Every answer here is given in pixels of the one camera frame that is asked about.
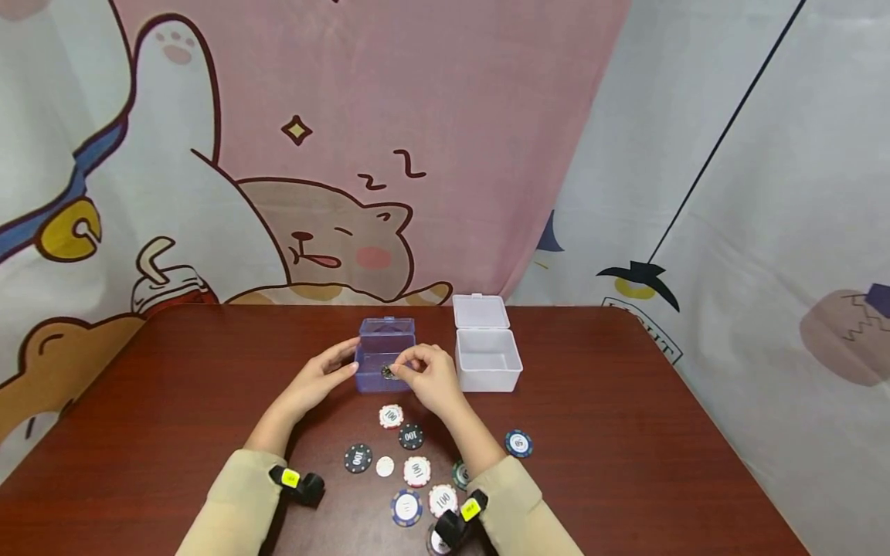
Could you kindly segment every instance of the red and white poker chip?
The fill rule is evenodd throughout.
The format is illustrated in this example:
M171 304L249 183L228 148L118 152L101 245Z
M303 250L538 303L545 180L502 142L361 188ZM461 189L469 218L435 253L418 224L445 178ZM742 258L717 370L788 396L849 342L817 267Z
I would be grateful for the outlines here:
M405 460L404 479L409 487L425 487L432 476L433 467L430 465L430 460L422 455L413 455Z
M405 420L405 413L398 404L380 408L380 426L385 429L398 429Z
M430 512L436 519L452 510L457 513L457 491L451 485L436 485L430 488Z

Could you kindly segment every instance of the white plastic box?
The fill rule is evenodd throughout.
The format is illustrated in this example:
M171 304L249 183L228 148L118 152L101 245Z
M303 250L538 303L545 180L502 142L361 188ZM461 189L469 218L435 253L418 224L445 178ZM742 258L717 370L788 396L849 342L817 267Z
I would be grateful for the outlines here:
M498 295L454 295L455 364L464 392L512 392L522 372L504 300Z

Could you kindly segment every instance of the poker chip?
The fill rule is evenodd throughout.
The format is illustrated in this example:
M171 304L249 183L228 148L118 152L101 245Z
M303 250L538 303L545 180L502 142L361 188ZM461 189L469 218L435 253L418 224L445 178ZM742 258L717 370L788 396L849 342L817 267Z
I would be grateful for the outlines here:
M531 449L534 448L531 444L531 437L519 429L513 429L506 434L504 445L507 451L515 457L529 457Z
M452 510L457 513L457 491L451 485L436 485L430 488L430 513L436 518Z
M395 462L390 456L384 455L377 460L376 471L381 477L389 477L395 471Z
M380 426L385 429L396 429L405 420L405 414L398 404L380 408Z
M424 515L424 506L420 503L420 495L410 488L403 488L390 502L392 520L399 527L411 527Z
M422 455L413 455L405 460L404 479L409 487L425 487L433 476L430 460Z
M371 466L374 454L367 444L353 444L343 456L343 465L350 473L363 473Z
M424 445L424 432L419 424L405 423L399 429L399 444L406 450L416 450Z
M451 547L445 544L442 537L436 533L436 524L430 526L430 530L426 533L426 550L431 556L441 556L451 552Z
M466 469L464 460L457 460L457 463L451 467L451 478L457 488L466 490L466 486L470 484L470 472Z

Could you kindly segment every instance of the clear plastic box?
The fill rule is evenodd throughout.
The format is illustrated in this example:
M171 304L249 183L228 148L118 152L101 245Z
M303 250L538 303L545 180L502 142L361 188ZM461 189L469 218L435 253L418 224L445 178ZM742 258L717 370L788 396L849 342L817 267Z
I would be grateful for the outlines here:
M365 318L359 328L361 339L355 351L359 370L355 373L355 385L359 392L398 392L410 390L398 379L386 379L383 367L395 362L395 358L415 345L413 318Z
M455 364L464 392L512 392L522 360L499 295L454 295Z

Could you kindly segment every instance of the fabric backdrop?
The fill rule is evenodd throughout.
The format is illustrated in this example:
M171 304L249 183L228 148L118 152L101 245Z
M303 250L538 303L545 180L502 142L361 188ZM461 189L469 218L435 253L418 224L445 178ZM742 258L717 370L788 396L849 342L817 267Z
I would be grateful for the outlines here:
M635 0L511 300L633 312L820 556L890 546L888 98L887 2Z
M0 480L171 304L512 289L627 6L0 1Z

